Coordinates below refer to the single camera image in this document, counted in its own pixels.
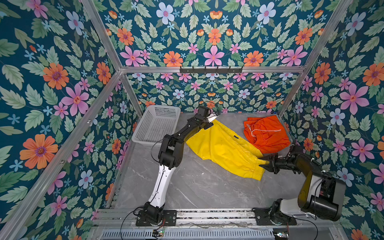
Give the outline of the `yellow shorts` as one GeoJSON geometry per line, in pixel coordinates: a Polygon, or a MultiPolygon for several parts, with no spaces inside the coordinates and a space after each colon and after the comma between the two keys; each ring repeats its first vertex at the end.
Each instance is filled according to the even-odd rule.
{"type": "Polygon", "coordinates": [[[191,137],[187,145],[202,160],[210,160],[236,176],[260,181],[265,172],[262,152],[217,120],[191,137]]]}

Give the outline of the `orange shorts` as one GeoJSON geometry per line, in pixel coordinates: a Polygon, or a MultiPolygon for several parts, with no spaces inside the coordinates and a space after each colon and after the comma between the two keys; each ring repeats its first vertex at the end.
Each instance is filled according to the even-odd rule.
{"type": "Polygon", "coordinates": [[[263,155],[278,153],[291,145],[277,116],[247,118],[244,121],[244,135],[263,155]]]}

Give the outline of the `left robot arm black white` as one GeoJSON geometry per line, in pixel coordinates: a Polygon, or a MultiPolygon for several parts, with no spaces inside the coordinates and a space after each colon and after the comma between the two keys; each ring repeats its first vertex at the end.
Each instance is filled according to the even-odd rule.
{"type": "Polygon", "coordinates": [[[178,132],[165,135],[161,140],[158,153],[159,173],[149,200],[139,212],[141,220],[157,226],[164,220],[166,194],[176,168],[180,165],[184,154],[185,143],[200,130],[213,126],[213,120],[220,114],[205,106],[200,106],[198,112],[187,120],[178,132]]]}

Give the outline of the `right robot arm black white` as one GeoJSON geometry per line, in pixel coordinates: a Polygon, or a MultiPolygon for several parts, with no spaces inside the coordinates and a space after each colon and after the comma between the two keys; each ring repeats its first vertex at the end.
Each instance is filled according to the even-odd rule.
{"type": "Polygon", "coordinates": [[[341,218],[346,183],[324,171],[302,147],[291,145],[285,157],[275,153],[262,159],[267,163],[261,167],[268,172],[290,170],[306,177],[297,198],[274,201],[269,212],[272,223],[284,224],[299,217],[333,222],[341,218]]]}

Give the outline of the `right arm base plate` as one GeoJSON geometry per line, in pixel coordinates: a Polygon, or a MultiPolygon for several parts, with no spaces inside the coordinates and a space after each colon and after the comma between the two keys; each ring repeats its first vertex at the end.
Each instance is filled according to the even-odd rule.
{"type": "Polygon", "coordinates": [[[297,221],[280,212],[273,212],[271,208],[253,208],[255,219],[258,226],[296,226],[297,221]]]}

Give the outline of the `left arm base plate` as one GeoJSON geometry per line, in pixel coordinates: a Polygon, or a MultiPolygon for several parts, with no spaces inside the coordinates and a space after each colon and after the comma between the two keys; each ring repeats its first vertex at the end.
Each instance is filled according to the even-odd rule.
{"type": "Polygon", "coordinates": [[[150,214],[140,210],[136,220],[137,227],[174,227],[177,221],[176,210],[163,210],[157,214],[150,214]]]}

